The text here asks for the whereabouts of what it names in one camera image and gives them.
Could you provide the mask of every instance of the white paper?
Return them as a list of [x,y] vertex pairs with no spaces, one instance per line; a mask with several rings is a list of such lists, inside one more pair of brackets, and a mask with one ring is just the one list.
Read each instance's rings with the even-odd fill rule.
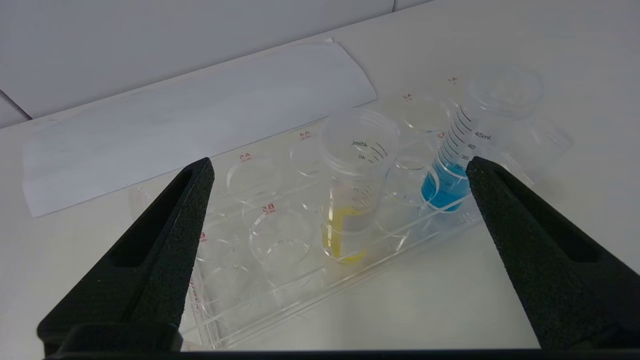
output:
[[296,45],[43,128],[24,145],[24,195],[37,217],[375,99],[341,46]]

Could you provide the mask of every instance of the white wall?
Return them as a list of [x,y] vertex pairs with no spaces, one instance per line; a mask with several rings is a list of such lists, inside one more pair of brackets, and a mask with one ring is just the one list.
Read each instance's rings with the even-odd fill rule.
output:
[[410,8],[412,6],[428,3],[433,0],[396,0],[394,11]]
[[0,129],[18,124],[28,119],[0,93]]
[[41,117],[389,13],[393,0],[1,0],[0,88]]

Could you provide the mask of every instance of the yellow liquid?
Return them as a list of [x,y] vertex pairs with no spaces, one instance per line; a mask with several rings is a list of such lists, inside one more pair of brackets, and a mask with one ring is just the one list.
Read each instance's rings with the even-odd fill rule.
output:
[[333,210],[333,220],[322,226],[322,244],[324,251],[332,258],[338,259],[342,263],[354,263],[360,261],[366,251],[358,254],[342,257],[342,226],[344,217],[361,215],[359,211],[352,208],[342,208]]

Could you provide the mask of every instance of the white table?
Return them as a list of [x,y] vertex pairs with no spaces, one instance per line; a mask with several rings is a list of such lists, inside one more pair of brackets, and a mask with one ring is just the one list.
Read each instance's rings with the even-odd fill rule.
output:
[[[640,270],[640,3],[439,0],[317,35],[332,37],[378,95],[428,88],[482,61],[516,61],[545,80],[539,115],[575,145],[536,191]],[[214,66],[209,71],[234,62]],[[126,190],[32,219],[22,143],[70,110],[0,131],[0,353],[42,356],[38,322],[131,223]],[[536,347],[483,225],[260,333],[238,348]]]

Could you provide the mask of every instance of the black foam pad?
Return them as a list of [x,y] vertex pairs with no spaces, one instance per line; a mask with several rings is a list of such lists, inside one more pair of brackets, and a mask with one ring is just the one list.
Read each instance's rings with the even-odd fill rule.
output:
[[471,192],[543,349],[640,345],[640,277],[507,170],[475,157]]
[[[40,322],[38,337],[46,354],[57,351],[77,325],[168,323],[176,328],[180,325],[213,181],[209,158],[180,171]],[[166,334],[164,328],[160,329],[159,334]],[[107,340],[102,337],[96,342]]]

